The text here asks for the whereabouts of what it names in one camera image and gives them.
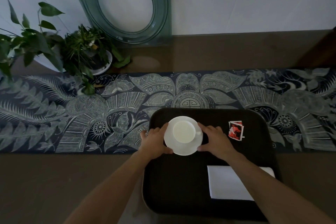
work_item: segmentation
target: left hand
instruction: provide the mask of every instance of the left hand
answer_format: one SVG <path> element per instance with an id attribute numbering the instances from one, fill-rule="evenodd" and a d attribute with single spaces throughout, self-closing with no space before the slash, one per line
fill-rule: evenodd
<path id="1" fill-rule="evenodd" d="M 151 128 L 146 136 L 146 130 L 141 131 L 141 145 L 139 151 L 143 152 L 150 159 L 160 157 L 163 153 L 172 154 L 173 150 L 163 145 L 163 136 L 168 127 L 168 123 L 162 128 Z"/>

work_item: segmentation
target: decorative pattern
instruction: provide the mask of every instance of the decorative pattern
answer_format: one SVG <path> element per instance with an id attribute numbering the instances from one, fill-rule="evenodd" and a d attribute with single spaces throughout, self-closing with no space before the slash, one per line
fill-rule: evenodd
<path id="1" fill-rule="evenodd" d="M 0 152 L 132 153 L 162 107 L 248 109 L 278 152 L 336 151 L 336 69 L 20 76 L 0 83 Z"/>

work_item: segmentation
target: white plant pot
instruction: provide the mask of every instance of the white plant pot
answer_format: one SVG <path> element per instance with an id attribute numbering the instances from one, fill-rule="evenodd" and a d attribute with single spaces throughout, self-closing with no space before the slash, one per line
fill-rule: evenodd
<path id="1" fill-rule="evenodd" d="M 59 57 L 61 57 L 61 55 L 60 55 L 60 47 L 58 45 L 55 45 L 51 49 L 53 50 L 53 52 L 55 52 L 56 55 L 58 55 Z M 93 75 L 102 74 L 107 69 L 109 69 L 109 67 L 111 66 L 111 64 L 112 64 L 112 54 L 109 51 L 106 51 L 106 53 L 107 53 L 107 56 L 108 56 L 108 64 L 106 64 L 105 67 L 102 67 L 100 69 L 91 70 L 91 72 L 92 72 Z M 37 61 L 38 63 L 40 63 L 41 65 L 43 65 L 43 66 L 45 66 L 45 67 L 53 70 L 53 71 L 59 72 L 58 69 L 43 54 L 35 56 L 34 60 Z"/>

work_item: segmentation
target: finger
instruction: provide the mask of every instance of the finger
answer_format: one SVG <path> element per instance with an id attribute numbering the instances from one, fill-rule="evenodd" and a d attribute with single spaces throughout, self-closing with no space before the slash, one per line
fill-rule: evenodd
<path id="1" fill-rule="evenodd" d="M 165 147 L 163 153 L 165 153 L 165 154 L 173 154 L 174 151 L 173 151 L 173 149 L 170 149 L 170 148 L 168 148 L 168 147 Z"/>
<path id="2" fill-rule="evenodd" d="M 202 129 L 204 133 L 208 134 L 211 131 L 208 127 L 204 126 L 202 123 L 197 122 L 197 124 L 199 125 L 199 127 Z"/>
<path id="3" fill-rule="evenodd" d="M 220 126 L 216 127 L 216 129 L 220 132 L 223 132 L 222 128 Z"/>
<path id="4" fill-rule="evenodd" d="M 167 130 L 167 127 L 168 127 L 169 123 L 165 123 L 162 128 L 160 129 L 160 134 L 164 135 L 166 130 Z"/>
<path id="5" fill-rule="evenodd" d="M 208 126 L 208 128 L 210 129 L 210 130 L 216 130 L 213 126 Z"/>
<path id="6" fill-rule="evenodd" d="M 209 144 L 203 144 L 197 147 L 197 151 L 209 151 Z"/>
<path id="7" fill-rule="evenodd" d="M 144 138 L 146 138 L 146 130 L 142 130 L 141 132 L 140 132 L 140 137 L 141 137 L 141 140 L 143 140 Z"/>

